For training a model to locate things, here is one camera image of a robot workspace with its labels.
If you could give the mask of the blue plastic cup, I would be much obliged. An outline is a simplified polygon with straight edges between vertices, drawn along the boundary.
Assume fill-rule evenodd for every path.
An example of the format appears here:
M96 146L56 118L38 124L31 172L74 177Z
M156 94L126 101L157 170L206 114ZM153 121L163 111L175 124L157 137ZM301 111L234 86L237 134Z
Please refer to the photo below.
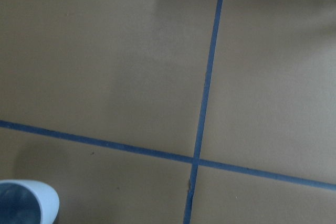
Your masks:
M59 212L57 192L36 180L1 180L1 223L54 223Z

